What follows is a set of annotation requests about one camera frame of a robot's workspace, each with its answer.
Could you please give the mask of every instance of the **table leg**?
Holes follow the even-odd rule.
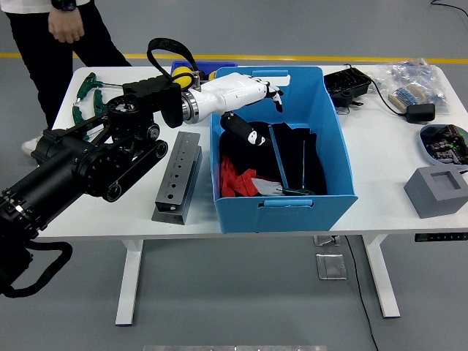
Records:
[[[386,236],[386,234],[365,234],[363,235],[363,241],[367,257],[369,258],[372,276],[374,277],[375,287],[377,288],[383,317],[400,317],[400,311],[396,304],[390,277],[388,276],[387,266],[385,265],[380,248],[380,244]]]
[[[118,300],[116,325],[129,326],[132,325],[135,309],[143,240],[124,240],[123,242],[127,248],[127,258],[125,259],[124,277]]]

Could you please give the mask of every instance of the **person's hand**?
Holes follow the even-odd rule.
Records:
[[[49,32],[59,42],[72,44],[85,35],[80,10],[61,11],[53,8],[49,13]]]

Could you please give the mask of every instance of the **blue storage box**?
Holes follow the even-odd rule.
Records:
[[[286,122],[292,128],[310,128],[317,134],[317,154],[327,183],[327,195],[221,197],[219,138],[221,116],[211,116],[211,177],[214,205],[223,233],[259,233],[329,230],[358,199],[352,185],[350,161],[338,116],[325,90],[319,67],[227,67],[221,77],[239,72],[255,77],[289,76],[281,86],[283,113],[270,99],[237,110],[247,122]]]
[[[237,67],[235,62],[222,62],[222,61],[196,61],[198,69],[203,71],[206,76],[209,76],[212,72],[217,71],[222,67]],[[190,63],[185,60],[173,61],[172,67],[170,68],[170,74],[174,72],[174,69],[178,67],[191,67]]]

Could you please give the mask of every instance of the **round tray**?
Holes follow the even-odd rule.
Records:
[[[419,132],[419,146],[421,147],[424,157],[433,165],[446,165],[446,163],[437,161],[434,157],[432,157],[427,152],[426,147],[424,146],[424,142],[423,142],[423,138],[421,137],[421,134],[429,127],[444,128],[446,126],[447,124],[428,124],[427,126],[424,126]],[[468,143],[468,132],[458,126],[455,126],[455,128],[458,130],[460,134],[463,135],[463,138],[465,139],[465,143]],[[457,169],[459,170],[468,170],[468,165],[455,165],[455,167],[457,167]]]

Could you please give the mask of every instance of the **white table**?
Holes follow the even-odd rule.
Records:
[[[321,67],[324,74],[344,69],[343,66]],[[372,73],[375,66],[357,66]],[[106,83],[128,83],[146,79],[159,72],[153,67],[82,68],[75,72],[54,128],[73,125],[71,108],[83,79],[95,72]],[[438,69],[450,114],[437,116],[434,123],[455,124],[468,130],[468,114],[455,91]],[[120,95],[121,90],[104,88],[104,101]],[[80,108],[83,117],[92,116],[92,97]],[[421,125],[408,124],[404,118],[393,115],[377,94],[361,97],[364,106],[340,115],[341,127],[350,155],[353,180],[358,201],[343,215],[329,232],[244,233],[228,234],[236,237],[284,235],[362,235],[374,276],[384,317],[399,317],[393,288],[390,283],[380,244],[388,234],[451,233],[468,231],[468,205],[457,214],[420,219],[404,185],[418,167],[430,165],[418,148]],[[107,203],[88,195],[80,197],[40,233],[39,240],[122,240],[127,247],[127,260],[116,318],[117,325],[131,325],[135,307],[138,272],[147,239],[221,238],[214,208],[209,172],[209,123],[183,125],[177,129],[165,126],[159,113],[155,121],[161,127],[162,140],[170,148],[178,131],[200,133],[203,161],[197,178],[192,204],[185,225],[152,222],[154,200],[164,174],[168,155],[120,200]]]

